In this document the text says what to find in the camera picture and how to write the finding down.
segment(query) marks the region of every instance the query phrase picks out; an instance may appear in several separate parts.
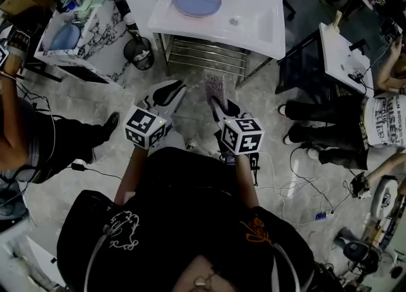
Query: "person in black shirt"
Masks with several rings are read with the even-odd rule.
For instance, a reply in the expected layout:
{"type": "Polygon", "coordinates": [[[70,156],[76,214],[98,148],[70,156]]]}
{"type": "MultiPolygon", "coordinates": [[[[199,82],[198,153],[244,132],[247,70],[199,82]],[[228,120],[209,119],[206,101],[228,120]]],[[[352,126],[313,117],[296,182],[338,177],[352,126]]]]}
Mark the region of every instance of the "person in black shirt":
{"type": "Polygon", "coordinates": [[[244,155],[234,167],[136,147],[114,202],[79,195],[57,252],[72,291],[322,291],[306,242],[259,206],[244,155]]]}

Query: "white marble box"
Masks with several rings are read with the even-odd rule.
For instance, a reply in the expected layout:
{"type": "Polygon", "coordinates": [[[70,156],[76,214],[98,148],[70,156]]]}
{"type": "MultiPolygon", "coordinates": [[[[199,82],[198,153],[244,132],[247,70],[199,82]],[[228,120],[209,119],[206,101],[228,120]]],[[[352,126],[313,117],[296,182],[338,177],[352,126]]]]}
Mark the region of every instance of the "white marble box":
{"type": "Polygon", "coordinates": [[[165,136],[166,122],[145,109],[131,106],[122,124],[124,137],[143,149],[149,149],[165,136]]]}
{"type": "Polygon", "coordinates": [[[258,118],[225,119],[221,141],[236,155],[259,152],[265,131],[258,118]]]}
{"type": "Polygon", "coordinates": [[[59,67],[85,67],[105,81],[117,82],[129,65],[123,50],[131,40],[126,23],[113,0],[104,0],[101,6],[88,9],[88,13],[54,12],[39,41],[34,56],[43,62],[59,67]],[[81,37],[72,50],[49,50],[54,36],[71,20],[81,37]]]}

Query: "orange embroidery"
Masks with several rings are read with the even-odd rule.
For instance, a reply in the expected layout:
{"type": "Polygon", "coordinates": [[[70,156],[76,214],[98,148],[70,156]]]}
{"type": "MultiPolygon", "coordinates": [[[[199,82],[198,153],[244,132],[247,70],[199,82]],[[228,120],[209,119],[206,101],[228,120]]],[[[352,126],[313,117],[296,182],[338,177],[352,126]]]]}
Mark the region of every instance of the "orange embroidery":
{"type": "Polygon", "coordinates": [[[271,239],[269,239],[269,234],[265,230],[264,223],[259,219],[255,218],[253,222],[248,222],[248,225],[244,222],[241,222],[244,224],[248,230],[250,230],[252,233],[246,234],[246,238],[250,242],[264,242],[266,241],[269,243],[271,246],[273,246],[271,239]]]}

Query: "bracelet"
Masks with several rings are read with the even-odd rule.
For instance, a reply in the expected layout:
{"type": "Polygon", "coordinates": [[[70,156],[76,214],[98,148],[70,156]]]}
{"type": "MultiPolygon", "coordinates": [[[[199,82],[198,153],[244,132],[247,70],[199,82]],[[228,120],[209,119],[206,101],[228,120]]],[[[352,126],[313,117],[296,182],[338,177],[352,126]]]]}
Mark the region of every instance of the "bracelet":
{"type": "Polygon", "coordinates": [[[13,77],[13,76],[11,76],[11,75],[9,75],[9,74],[7,74],[7,73],[4,73],[3,71],[0,71],[0,76],[8,77],[8,78],[11,79],[11,80],[17,81],[17,78],[16,78],[16,77],[13,77]]]}

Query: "sink drain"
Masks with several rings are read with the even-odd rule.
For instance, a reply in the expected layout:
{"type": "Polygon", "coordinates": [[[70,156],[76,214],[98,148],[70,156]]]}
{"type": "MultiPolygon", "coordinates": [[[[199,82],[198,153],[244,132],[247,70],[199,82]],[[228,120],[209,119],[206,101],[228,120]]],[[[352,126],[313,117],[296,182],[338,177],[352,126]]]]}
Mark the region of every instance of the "sink drain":
{"type": "Polygon", "coordinates": [[[239,21],[236,18],[231,18],[230,19],[230,24],[231,25],[239,25],[239,21]]]}

